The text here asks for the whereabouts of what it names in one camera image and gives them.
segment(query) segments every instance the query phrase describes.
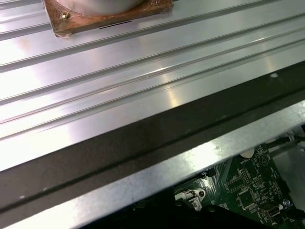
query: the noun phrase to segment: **circuit board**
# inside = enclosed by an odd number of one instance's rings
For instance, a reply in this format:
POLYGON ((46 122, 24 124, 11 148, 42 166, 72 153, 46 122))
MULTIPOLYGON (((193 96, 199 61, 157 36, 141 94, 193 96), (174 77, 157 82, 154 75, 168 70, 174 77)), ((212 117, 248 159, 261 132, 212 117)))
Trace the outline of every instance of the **circuit board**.
POLYGON ((266 145, 255 148, 252 158, 236 156, 213 168, 214 175, 205 173, 197 179, 175 188, 175 194, 184 190, 203 189, 206 192, 202 206, 218 205, 262 224, 279 229, 305 229, 302 221, 295 221, 286 211, 295 208, 289 189, 281 179, 266 145), (279 205, 280 212, 264 212, 279 205))

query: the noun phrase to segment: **copper plate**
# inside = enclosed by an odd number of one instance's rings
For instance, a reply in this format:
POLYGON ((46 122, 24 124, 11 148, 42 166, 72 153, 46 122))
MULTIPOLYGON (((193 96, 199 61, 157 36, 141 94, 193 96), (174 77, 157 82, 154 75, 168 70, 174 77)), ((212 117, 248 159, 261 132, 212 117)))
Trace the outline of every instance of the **copper plate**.
POLYGON ((68 37, 72 33, 96 29, 107 25, 131 21, 137 18, 170 11, 172 0, 145 0, 132 10, 112 16, 88 16, 71 11, 55 0, 43 0, 53 31, 58 37, 68 37))

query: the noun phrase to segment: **electronic component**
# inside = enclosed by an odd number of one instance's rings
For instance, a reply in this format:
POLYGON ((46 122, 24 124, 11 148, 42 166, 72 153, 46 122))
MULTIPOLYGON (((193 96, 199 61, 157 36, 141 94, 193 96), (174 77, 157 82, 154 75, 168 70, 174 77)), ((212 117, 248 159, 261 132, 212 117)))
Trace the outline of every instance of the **electronic component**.
POLYGON ((175 187, 175 194, 204 189, 203 208, 218 205, 269 227, 305 229, 301 221, 305 213, 295 210, 290 191, 269 155, 269 146, 257 146, 251 158, 236 156, 216 165, 214 176, 204 172, 201 178, 175 187))
POLYGON ((203 189, 193 189, 186 190, 175 195, 175 200, 185 200, 190 202, 196 211, 200 211, 202 209, 201 202, 205 197, 205 190, 203 189))
POLYGON ((251 207, 255 203, 250 190, 246 190, 246 191, 238 194, 238 198, 244 209, 251 207))
POLYGON ((259 209, 269 217, 274 217, 274 216, 280 214, 281 208, 283 208, 283 206, 280 207, 279 205, 274 204, 274 203, 265 203, 259 207, 259 209))

